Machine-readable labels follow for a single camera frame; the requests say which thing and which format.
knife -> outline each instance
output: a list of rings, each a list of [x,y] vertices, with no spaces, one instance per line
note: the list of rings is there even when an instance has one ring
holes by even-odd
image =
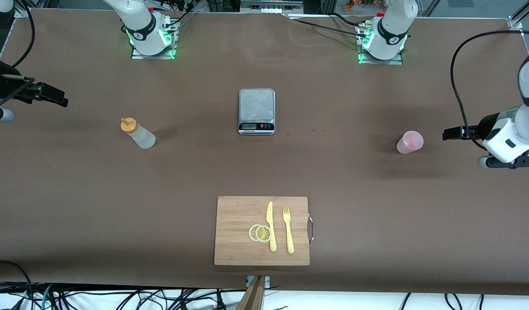
[[[270,225],[270,251],[276,251],[276,237],[274,236],[274,218],[272,217],[272,202],[268,204],[266,211],[266,222]]]

cup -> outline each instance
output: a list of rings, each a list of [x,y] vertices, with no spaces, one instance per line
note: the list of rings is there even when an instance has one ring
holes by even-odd
[[[417,131],[406,131],[396,144],[396,149],[401,154],[409,154],[423,147],[423,137]]]

digital kitchen scale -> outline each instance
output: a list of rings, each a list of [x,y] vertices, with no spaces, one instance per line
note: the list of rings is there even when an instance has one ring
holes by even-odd
[[[270,88],[239,91],[240,135],[273,135],[276,130],[276,93]]]

cutting board handle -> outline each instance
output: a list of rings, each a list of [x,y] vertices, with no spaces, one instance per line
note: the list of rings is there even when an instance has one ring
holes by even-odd
[[[310,213],[308,214],[308,221],[310,222],[310,227],[312,231],[312,236],[310,237],[310,240],[308,241],[308,247],[312,245],[312,241],[314,241],[314,221],[310,217]]]

yellow plastic fork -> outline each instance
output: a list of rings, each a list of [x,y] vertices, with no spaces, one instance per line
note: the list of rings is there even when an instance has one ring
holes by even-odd
[[[291,236],[291,226],[289,226],[289,223],[291,223],[291,214],[289,214],[289,208],[284,208],[284,222],[285,228],[288,231],[288,253],[293,254],[293,252],[295,252],[295,247],[293,246],[293,237]]]

